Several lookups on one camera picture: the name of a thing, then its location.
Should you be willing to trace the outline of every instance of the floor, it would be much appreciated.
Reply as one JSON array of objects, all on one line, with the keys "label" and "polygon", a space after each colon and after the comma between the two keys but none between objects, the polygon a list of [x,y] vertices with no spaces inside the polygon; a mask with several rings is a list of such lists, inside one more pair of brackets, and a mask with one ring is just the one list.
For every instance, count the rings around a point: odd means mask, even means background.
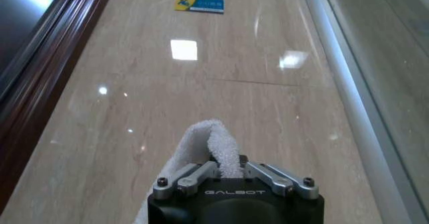
[{"label": "floor", "polygon": [[131,223],[210,118],[250,159],[314,177],[326,223],[381,223],[305,0],[225,1],[218,15],[110,0],[0,223]]}]

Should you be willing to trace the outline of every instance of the screw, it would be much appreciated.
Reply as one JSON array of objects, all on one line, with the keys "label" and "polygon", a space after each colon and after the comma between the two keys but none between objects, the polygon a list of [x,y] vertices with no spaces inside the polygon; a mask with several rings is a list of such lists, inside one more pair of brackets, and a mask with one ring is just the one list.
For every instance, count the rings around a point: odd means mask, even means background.
[{"label": "screw", "polygon": [[310,177],[303,178],[303,184],[309,187],[314,187],[314,180]]},{"label": "screw", "polygon": [[158,184],[158,186],[160,186],[160,187],[167,186],[167,184],[168,184],[168,179],[167,179],[166,177],[159,177],[158,180],[156,180],[156,184]]}]

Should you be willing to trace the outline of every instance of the wooden baseboard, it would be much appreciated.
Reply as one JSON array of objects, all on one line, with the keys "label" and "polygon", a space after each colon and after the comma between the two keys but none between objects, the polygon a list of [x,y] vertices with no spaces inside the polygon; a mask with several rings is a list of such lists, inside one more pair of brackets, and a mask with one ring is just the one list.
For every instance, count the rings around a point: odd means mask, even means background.
[{"label": "wooden baseboard", "polygon": [[55,0],[9,63],[0,96],[0,213],[108,0]]}]

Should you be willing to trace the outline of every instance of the marble floor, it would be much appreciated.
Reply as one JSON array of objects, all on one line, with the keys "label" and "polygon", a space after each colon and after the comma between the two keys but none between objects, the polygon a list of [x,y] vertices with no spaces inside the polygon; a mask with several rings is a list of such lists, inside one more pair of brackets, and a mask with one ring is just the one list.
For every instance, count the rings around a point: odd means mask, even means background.
[{"label": "marble floor", "polygon": [[225,2],[110,0],[0,223],[131,223],[210,118],[250,159],[314,177],[326,223],[381,223],[305,0]]}]

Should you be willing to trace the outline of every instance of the white towel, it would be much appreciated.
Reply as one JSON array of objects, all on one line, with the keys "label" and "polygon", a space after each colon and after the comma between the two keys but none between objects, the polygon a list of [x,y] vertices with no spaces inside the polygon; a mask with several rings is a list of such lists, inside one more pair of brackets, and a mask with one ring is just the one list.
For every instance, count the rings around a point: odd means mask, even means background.
[{"label": "white towel", "polygon": [[[188,127],[158,177],[170,177],[188,163],[205,163],[210,154],[219,162],[222,178],[242,178],[239,148],[219,120],[206,120]],[[147,193],[135,224],[147,223],[146,200],[151,193],[152,189]]]}]

